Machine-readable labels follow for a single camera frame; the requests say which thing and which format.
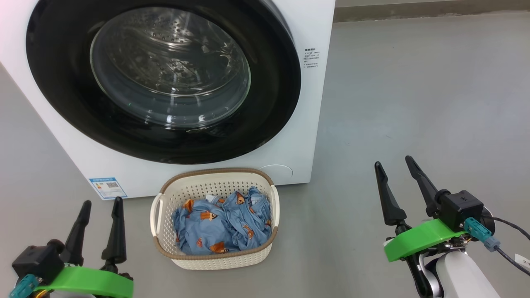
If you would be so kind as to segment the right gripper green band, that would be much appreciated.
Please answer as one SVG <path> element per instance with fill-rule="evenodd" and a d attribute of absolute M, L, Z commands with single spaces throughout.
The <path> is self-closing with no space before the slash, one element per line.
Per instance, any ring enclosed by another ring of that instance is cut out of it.
<path fill-rule="evenodd" d="M 435 200 L 435 196 L 438 190 L 411 155 L 407 155 L 405 161 L 411 176 L 418 183 L 426 204 L 427 216 L 437 218 L 439 205 Z M 453 231 L 441 219 L 432 219 L 414 228 L 405 224 L 406 213 L 399 207 L 390 190 L 388 176 L 381 162 L 375 162 L 374 168 L 384 223 L 388 226 L 397 226 L 395 229 L 396 236 L 384 247 L 388 262 L 407 258 L 466 233 L 462 228 L 457 228 L 457 231 Z"/>

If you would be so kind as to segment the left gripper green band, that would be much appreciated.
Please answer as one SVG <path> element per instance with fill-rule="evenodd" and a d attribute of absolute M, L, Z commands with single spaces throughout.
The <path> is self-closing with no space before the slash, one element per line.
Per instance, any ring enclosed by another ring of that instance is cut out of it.
<path fill-rule="evenodd" d="M 112 227 L 107 246 L 101 254 L 101 259 L 105 260 L 101 269 L 81 266 L 84 263 L 82 251 L 85 228 L 89 224 L 91 208 L 90 200 L 83 202 L 61 253 L 63 262 L 35 266 L 35 276 L 42 279 L 36 289 L 110 298 L 132 298 L 134 281 L 131 277 L 119 274 L 117 266 L 127 260 L 123 198 L 114 199 L 111 212 Z"/>

